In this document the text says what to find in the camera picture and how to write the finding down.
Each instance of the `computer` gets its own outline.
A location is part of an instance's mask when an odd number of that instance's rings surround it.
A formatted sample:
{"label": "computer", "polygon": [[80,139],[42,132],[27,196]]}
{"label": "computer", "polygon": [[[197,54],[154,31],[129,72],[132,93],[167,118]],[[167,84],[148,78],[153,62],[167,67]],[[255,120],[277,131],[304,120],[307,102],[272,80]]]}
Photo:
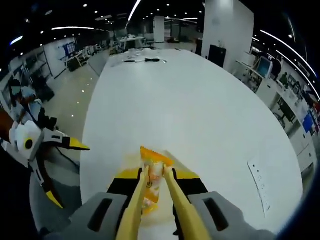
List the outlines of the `computer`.
{"label": "computer", "polygon": [[267,59],[266,57],[262,56],[259,59],[258,66],[256,68],[256,71],[264,78],[268,79],[271,74],[271,70],[273,67],[272,61]]}

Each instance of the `floor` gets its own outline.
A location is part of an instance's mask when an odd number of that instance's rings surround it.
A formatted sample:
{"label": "floor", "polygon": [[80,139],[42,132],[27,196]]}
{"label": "floor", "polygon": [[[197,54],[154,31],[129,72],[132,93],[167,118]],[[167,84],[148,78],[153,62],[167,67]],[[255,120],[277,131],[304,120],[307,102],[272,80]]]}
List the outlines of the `floor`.
{"label": "floor", "polygon": [[[196,46],[193,43],[166,43],[165,48],[178,48],[194,52]],[[87,64],[74,72],[65,70],[57,79],[48,83],[54,91],[55,96],[51,101],[44,103],[46,114],[58,119],[57,126],[62,132],[75,137],[80,141],[83,137],[88,107],[98,80],[99,76],[97,73]],[[63,154],[80,164],[79,151],[65,149],[62,149],[61,151]],[[63,189],[64,186],[67,186],[70,187],[70,189],[72,188],[72,191],[76,193],[78,190],[74,187],[80,186],[79,173],[72,169],[71,166],[66,167],[64,162],[63,159],[59,163],[53,160],[47,161],[46,167],[48,173],[55,181],[58,181],[63,185],[59,186],[59,188]],[[310,171],[310,174],[305,177],[306,181],[303,181],[304,191],[312,181],[313,175],[313,171]],[[38,217],[38,220],[40,222],[45,221],[42,217]],[[55,218],[55,221],[57,221],[56,225],[54,223],[49,224],[51,226],[50,230],[52,231],[58,230],[66,225],[66,223],[59,220],[59,218]]]}

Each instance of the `ceiling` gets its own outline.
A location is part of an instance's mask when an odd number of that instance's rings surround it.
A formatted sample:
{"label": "ceiling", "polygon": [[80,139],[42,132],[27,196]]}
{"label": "ceiling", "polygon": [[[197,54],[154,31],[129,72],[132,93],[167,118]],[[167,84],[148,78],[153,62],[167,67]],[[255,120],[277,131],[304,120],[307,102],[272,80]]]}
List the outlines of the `ceiling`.
{"label": "ceiling", "polygon": [[[260,40],[256,44],[260,44],[261,48],[270,49],[271,53],[275,54],[277,49],[292,60],[296,58],[287,47],[278,44],[273,38],[260,32],[260,30],[264,30],[286,42],[304,58],[307,55],[308,63],[317,73],[320,73],[317,58],[320,52],[317,47],[317,38],[310,28],[311,23],[317,23],[315,19],[317,16],[316,7],[312,8],[310,5],[288,0],[240,1],[254,13],[254,35],[257,35],[256,38]],[[65,36],[93,33],[92,30],[87,29],[51,30],[52,28],[73,26],[107,31],[112,31],[114,28],[123,28],[135,3],[136,0],[79,0],[76,2],[70,0],[24,0],[19,3],[7,1],[5,8],[3,7],[0,10],[2,26],[0,68],[8,65],[8,62],[19,56],[20,53],[27,53],[34,48],[38,48],[40,44],[53,42],[55,38],[58,40]],[[205,15],[203,0],[142,0],[130,21],[129,28],[143,21],[143,18],[145,18],[145,21],[152,19],[151,13],[181,19],[198,18],[198,29],[203,29]],[[101,16],[106,18],[108,15],[111,15],[111,17],[107,20],[96,20],[100,19]],[[292,28],[295,32],[295,40],[289,38],[289,35],[292,34]],[[23,36],[23,39],[10,46],[11,41],[19,36]]]}

